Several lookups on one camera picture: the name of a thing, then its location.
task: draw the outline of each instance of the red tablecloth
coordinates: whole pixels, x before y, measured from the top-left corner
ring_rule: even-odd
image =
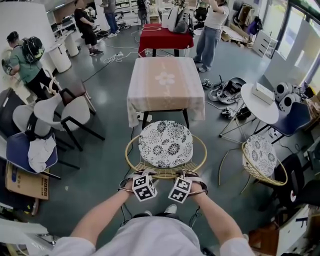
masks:
[[[189,33],[180,34],[170,32],[167,28],[162,28],[161,24],[153,23],[144,25],[141,33],[139,53],[145,57],[145,49],[186,49],[194,46],[193,37]]]

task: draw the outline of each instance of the person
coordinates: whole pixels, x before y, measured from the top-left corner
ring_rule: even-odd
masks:
[[[116,22],[116,15],[115,15],[116,0],[102,0],[102,4],[100,6],[103,7],[103,12],[104,12],[106,21],[110,26],[110,34],[107,37],[108,38],[116,37],[118,33],[120,33],[120,30]]]
[[[132,188],[132,180],[124,187]],[[191,191],[200,191],[193,182]],[[70,237],[60,238],[50,256],[201,256],[199,240],[194,231],[177,219],[176,205],[158,216],[145,212],[134,216],[121,227],[115,237],[96,251],[99,234],[132,193],[119,190],[106,201],[91,209],[76,225]],[[247,240],[234,219],[214,203],[206,193],[192,196],[200,206],[216,235],[220,256],[254,256]]]
[[[9,59],[9,64],[12,67],[10,75],[14,76],[16,73],[19,73],[20,79],[24,82],[25,86],[30,91],[34,92],[38,99],[48,99],[41,87],[41,84],[49,87],[51,78],[46,75],[42,63],[38,60],[34,63],[29,63],[26,61],[23,54],[24,42],[19,39],[17,31],[11,32],[7,36],[6,40],[9,46],[13,48]],[[52,89],[56,92],[59,91],[59,88],[55,83],[52,84]]]
[[[203,0],[203,2],[209,4],[210,7],[196,46],[196,56],[193,58],[195,63],[202,64],[198,68],[200,72],[206,72],[211,69],[215,57],[215,49],[221,38],[222,25],[230,12],[226,0]]]
[[[88,14],[84,11],[84,0],[75,0],[74,5],[76,7],[74,10],[74,20],[79,31],[83,34],[90,56],[104,54],[103,51],[97,48],[97,36],[93,30],[94,23],[90,21]]]

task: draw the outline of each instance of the black pants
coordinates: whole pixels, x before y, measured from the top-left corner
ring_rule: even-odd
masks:
[[[140,217],[149,217],[149,216],[150,215],[147,213],[139,213],[139,214],[134,215],[132,217],[132,219],[140,218]],[[167,218],[176,219],[176,220],[180,221],[180,218],[175,213],[161,212],[161,213],[156,214],[155,217],[167,217]]]
[[[97,44],[97,36],[95,32],[88,28],[82,31],[83,37],[84,37],[84,43],[86,45],[92,45],[95,46]]]
[[[49,87],[50,82],[51,78],[47,77],[44,69],[41,68],[35,78],[26,84],[26,87],[28,87],[29,90],[33,91],[38,99],[46,100],[48,99],[48,97],[45,94],[44,90],[41,88],[40,83],[46,87]],[[54,89],[56,92],[59,91],[59,88],[55,83],[53,83],[52,89]]]

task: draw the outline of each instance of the flower pattern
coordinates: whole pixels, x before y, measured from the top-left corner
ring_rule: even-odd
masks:
[[[157,121],[143,129],[138,147],[146,162],[159,168],[172,168],[191,159],[193,137],[180,123]]]
[[[160,85],[173,85],[175,83],[175,75],[174,74],[168,74],[167,72],[161,72],[160,75],[157,75],[155,77],[155,80],[159,82]]]
[[[244,146],[244,154],[254,164],[255,168],[267,177],[273,174],[277,165],[276,152],[266,138],[260,135],[250,136]]]

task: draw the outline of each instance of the black shirt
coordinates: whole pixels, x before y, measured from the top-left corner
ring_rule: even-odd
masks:
[[[83,23],[80,20],[81,18],[85,18],[88,21],[90,21],[88,14],[83,9],[76,8],[74,10],[74,20],[79,31],[83,33],[84,31],[92,30],[92,26],[90,26],[89,24]]]

